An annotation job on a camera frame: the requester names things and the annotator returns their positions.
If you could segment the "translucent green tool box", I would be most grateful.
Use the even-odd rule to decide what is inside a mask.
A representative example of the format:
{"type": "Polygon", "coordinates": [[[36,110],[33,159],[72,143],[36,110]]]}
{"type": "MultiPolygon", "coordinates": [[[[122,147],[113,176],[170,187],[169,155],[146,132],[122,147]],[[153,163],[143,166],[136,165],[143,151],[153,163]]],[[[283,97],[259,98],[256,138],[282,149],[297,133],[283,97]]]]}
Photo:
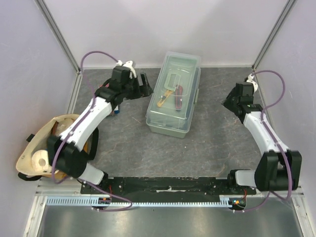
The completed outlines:
{"type": "Polygon", "coordinates": [[[200,81],[201,57],[176,52],[168,52],[164,58],[147,112],[146,124],[154,133],[177,138],[185,138],[190,130],[200,81]],[[175,110],[175,90],[183,87],[183,104],[175,110]],[[174,91],[162,107],[157,106],[161,96],[174,91]]]}

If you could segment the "red black utility knife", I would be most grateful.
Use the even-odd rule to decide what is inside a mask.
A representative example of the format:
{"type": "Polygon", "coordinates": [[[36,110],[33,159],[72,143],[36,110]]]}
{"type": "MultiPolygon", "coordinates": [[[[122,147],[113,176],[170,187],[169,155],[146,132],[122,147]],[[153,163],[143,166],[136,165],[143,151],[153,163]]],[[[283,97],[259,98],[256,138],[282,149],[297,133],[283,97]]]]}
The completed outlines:
{"type": "Polygon", "coordinates": [[[180,111],[182,109],[183,104],[183,87],[181,85],[177,85],[175,94],[175,110],[180,111]]]}

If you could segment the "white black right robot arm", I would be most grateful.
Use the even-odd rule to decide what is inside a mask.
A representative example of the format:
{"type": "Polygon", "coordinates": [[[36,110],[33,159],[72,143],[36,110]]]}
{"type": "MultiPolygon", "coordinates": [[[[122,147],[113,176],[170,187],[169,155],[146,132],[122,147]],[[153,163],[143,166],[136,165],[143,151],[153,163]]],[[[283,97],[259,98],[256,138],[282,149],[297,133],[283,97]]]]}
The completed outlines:
{"type": "Polygon", "coordinates": [[[227,191],[238,194],[244,186],[260,191],[296,190],[299,185],[302,156],[290,150],[276,135],[263,108],[253,102],[255,87],[250,82],[236,83],[222,103],[249,130],[262,155],[255,170],[231,170],[227,191]]]}

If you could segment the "yellow utility knife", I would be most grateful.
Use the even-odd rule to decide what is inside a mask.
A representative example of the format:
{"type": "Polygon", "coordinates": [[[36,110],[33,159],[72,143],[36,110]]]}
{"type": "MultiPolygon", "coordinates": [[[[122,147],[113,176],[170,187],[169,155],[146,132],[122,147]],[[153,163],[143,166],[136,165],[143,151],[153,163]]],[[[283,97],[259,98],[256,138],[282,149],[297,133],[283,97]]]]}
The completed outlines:
{"type": "Polygon", "coordinates": [[[165,103],[166,99],[173,94],[174,91],[172,90],[167,90],[159,99],[159,101],[157,102],[157,106],[160,108],[163,106],[163,104],[165,103]]]}

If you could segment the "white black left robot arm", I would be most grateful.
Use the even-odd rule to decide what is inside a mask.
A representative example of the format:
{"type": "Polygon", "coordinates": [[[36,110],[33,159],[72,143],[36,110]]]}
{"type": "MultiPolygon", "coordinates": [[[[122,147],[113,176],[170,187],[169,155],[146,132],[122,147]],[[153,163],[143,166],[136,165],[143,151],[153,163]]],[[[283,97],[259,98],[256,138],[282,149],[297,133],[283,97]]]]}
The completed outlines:
{"type": "Polygon", "coordinates": [[[70,177],[92,183],[92,189],[103,194],[108,190],[107,174],[88,163],[83,147],[98,125],[109,116],[123,100],[148,97],[153,90],[145,73],[139,84],[133,61],[113,68],[110,79],[93,94],[89,105],[75,122],[60,135],[47,139],[47,152],[52,171],[59,170],[70,177]]]}

